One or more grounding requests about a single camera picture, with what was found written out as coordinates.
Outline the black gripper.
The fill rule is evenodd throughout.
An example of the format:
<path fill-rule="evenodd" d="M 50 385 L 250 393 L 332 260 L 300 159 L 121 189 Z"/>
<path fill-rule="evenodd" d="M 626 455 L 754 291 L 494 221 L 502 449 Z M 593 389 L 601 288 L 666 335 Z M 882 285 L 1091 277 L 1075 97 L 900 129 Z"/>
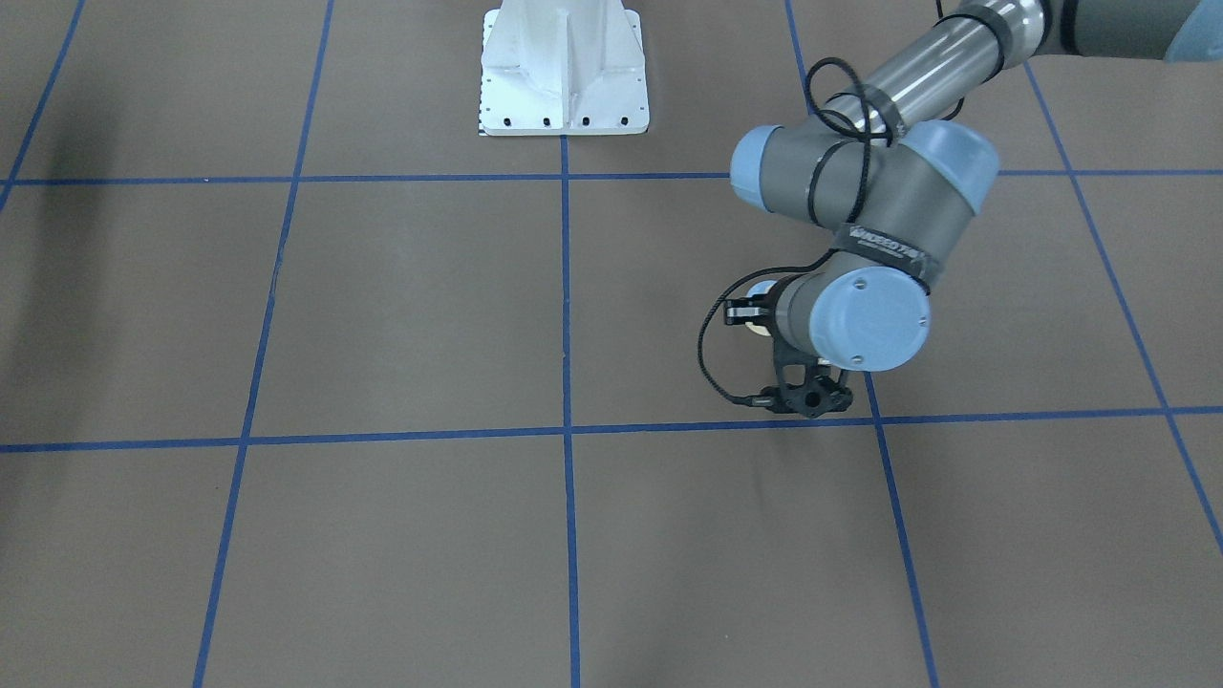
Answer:
<path fill-rule="evenodd" d="M 767 280 L 763 284 L 767 290 L 762 292 L 762 306 L 767 310 L 764 328 L 772 339 L 780 339 L 785 335 L 786 317 L 783 314 L 783 292 L 789 288 L 790 279 Z M 725 326 L 744 326 L 744 321 L 759 313 L 748 306 L 745 297 L 740 299 L 722 299 L 722 323 Z"/>

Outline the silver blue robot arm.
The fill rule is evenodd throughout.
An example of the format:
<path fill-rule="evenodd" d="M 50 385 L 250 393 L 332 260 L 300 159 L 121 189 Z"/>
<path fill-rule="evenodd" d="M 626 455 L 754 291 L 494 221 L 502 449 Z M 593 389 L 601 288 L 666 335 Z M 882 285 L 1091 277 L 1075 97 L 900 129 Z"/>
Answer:
<path fill-rule="evenodd" d="M 996 145 L 949 112 L 1040 55 L 1221 57 L 1218 1 L 963 1 L 904 51 L 815 109 L 762 126 L 731 158 L 761 210 L 830 231 L 813 269 L 770 269 L 728 325 L 849 371 L 889 371 L 929 339 L 929 292 L 999 174 Z"/>

